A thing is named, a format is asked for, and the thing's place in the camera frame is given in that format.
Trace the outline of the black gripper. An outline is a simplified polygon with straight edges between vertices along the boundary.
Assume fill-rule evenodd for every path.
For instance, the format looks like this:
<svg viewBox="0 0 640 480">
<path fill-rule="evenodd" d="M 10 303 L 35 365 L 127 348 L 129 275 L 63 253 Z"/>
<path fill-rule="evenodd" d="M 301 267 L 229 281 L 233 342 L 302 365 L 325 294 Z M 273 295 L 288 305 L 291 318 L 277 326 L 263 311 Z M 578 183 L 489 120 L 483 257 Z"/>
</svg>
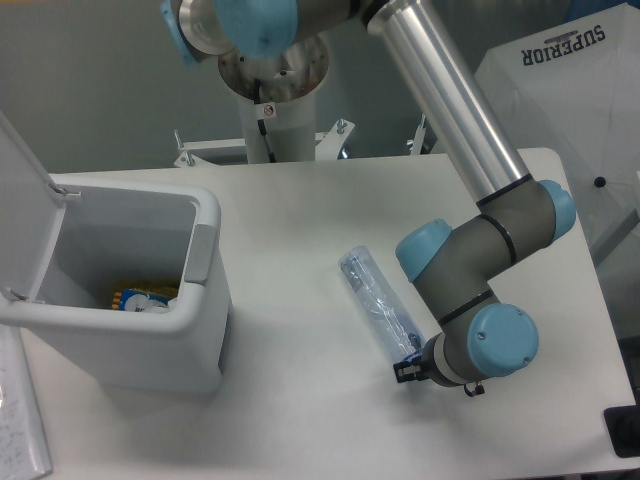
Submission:
<svg viewBox="0 0 640 480">
<path fill-rule="evenodd" d="M 434 357 L 436 340 L 436 337 L 432 337 L 424 345 L 419 364 L 402 361 L 393 365 L 395 378 L 398 383 L 424 380 L 431 380 L 432 382 L 438 383 L 438 371 Z"/>
</svg>

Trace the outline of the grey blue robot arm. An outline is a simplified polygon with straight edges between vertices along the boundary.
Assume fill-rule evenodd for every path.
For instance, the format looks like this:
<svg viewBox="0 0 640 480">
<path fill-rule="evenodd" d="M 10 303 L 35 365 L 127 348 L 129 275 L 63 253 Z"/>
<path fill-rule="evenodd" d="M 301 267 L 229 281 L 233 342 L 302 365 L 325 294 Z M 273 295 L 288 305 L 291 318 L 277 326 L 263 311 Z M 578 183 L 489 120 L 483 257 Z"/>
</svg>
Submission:
<svg viewBox="0 0 640 480">
<path fill-rule="evenodd" d="M 570 194 L 533 178 L 507 140 L 427 1 L 165 1 L 161 13 L 187 62 L 244 68 L 258 106 L 275 100 L 259 69 L 289 53 L 308 60 L 319 33 L 351 19 L 380 37 L 478 207 L 452 227 L 432 221 L 396 247 L 409 282 L 440 326 L 394 366 L 398 382 L 462 387 L 526 367 L 539 347 L 534 321 L 498 300 L 490 281 L 574 225 Z"/>
</svg>

